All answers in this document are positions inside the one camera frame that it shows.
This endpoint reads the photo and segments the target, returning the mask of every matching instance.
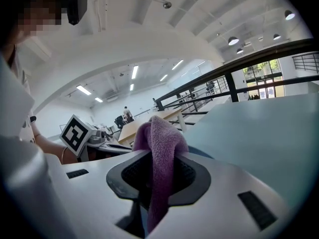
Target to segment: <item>ceiling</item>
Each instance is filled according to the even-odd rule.
[[[164,9],[166,1],[172,3],[171,8]],[[72,47],[84,36],[127,28],[164,28],[204,40],[216,49],[223,62],[227,62],[239,57],[236,50],[240,47],[247,54],[288,39],[287,29],[296,26],[300,17],[297,15],[286,21],[286,9],[297,14],[286,0],[88,0],[87,12],[79,24],[68,24],[64,15],[61,26],[30,38],[19,46],[18,54],[22,66],[32,75],[36,68],[54,60],[64,52],[64,47]],[[282,38],[274,41],[275,33]],[[240,41],[229,46],[228,38],[231,36],[238,37]],[[134,83],[136,90],[158,84],[159,79],[179,60],[139,63],[138,84]],[[101,97],[110,91],[124,93],[132,81],[132,69],[133,64],[116,68],[92,79],[98,84],[90,85],[90,79],[81,84],[94,85],[93,90]]]

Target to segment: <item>microfiber cloth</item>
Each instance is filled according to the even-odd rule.
[[[173,187],[174,154],[177,151],[188,152],[188,146],[177,128],[153,116],[136,133],[133,151],[139,149],[149,149],[153,156],[152,196],[147,221],[150,233],[168,211],[168,198]]]

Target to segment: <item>laboratory room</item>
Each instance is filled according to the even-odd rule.
[[[0,3],[0,178],[5,223],[21,228],[11,236],[315,228],[315,0]]]

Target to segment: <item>black slot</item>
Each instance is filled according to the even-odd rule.
[[[77,170],[77,171],[73,171],[73,172],[68,172],[66,173],[66,175],[69,177],[69,179],[84,175],[89,173],[87,170],[85,169],[81,169],[81,170]]]
[[[277,217],[270,212],[266,205],[253,192],[240,193],[238,197],[261,231],[277,220]]]

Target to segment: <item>black railing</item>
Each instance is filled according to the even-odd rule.
[[[243,92],[248,92],[252,90],[258,90],[258,89],[263,89],[263,88],[268,88],[268,87],[276,87],[276,86],[282,86],[282,85],[289,85],[289,84],[296,84],[296,83],[302,83],[302,82],[310,82],[310,81],[317,81],[319,80],[319,75],[314,75],[314,76],[307,76],[307,77],[300,77],[300,78],[293,78],[293,79],[288,79],[288,80],[282,80],[282,81],[276,81],[276,82],[271,82],[271,83],[266,83],[263,85],[256,85],[252,87],[247,87],[247,88],[241,88],[241,89],[236,89],[233,77],[231,75],[232,72],[242,70],[243,68],[253,66],[259,63],[263,63],[265,61],[270,61],[273,59],[277,58],[282,58],[286,56],[291,56],[295,54],[300,54],[300,53],[305,53],[305,52],[312,52],[312,51],[318,51],[318,47],[316,46],[315,42],[313,39],[304,39],[304,40],[299,40],[299,41],[294,41],[294,42],[289,42],[281,45],[277,45],[274,47],[270,47],[268,49],[264,49],[258,52],[255,52],[253,54],[247,55],[245,57],[242,57],[240,59],[237,59],[235,61],[232,61],[230,63],[227,63],[211,72],[208,72],[184,85],[181,87],[167,93],[166,95],[158,98],[156,100],[156,103],[158,107],[160,108],[160,111],[163,111],[166,108],[174,107],[175,109],[189,103],[193,103],[193,105],[196,107],[196,102],[199,101],[204,101],[204,100],[209,100],[217,97],[222,97],[226,95],[230,95],[232,102],[238,102],[238,93],[243,93]],[[319,65],[319,56],[318,58],[316,57],[316,53],[312,53],[311,55],[313,56],[313,59],[315,60],[316,64],[316,71],[318,71],[317,65]],[[216,93],[216,91],[211,92],[211,89],[216,90],[215,83],[217,82],[218,84],[218,89],[220,90],[219,93]],[[179,102],[180,100],[184,98],[180,98],[166,106],[162,106],[161,101],[170,98],[172,96],[175,96],[177,94],[180,94],[182,92],[185,92],[187,90],[192,90],[197,86],[200,86],[202,84],[206,84],[208,91],[210,95],[206,95],[206,97],[201,97],[201,98],[196,98],[192,99],[190,101],[184,101],[181,103],[174,104],[176,102]],[[195,108],[196,112],[195,113],[183,113],[183,116],[188,116],[188,115],[197,115],[199,114],[198,112],[198,107]]]
[[[295,68],[297,70],[312,71],[319,73],[319,53],[308,53],[293,57]]]

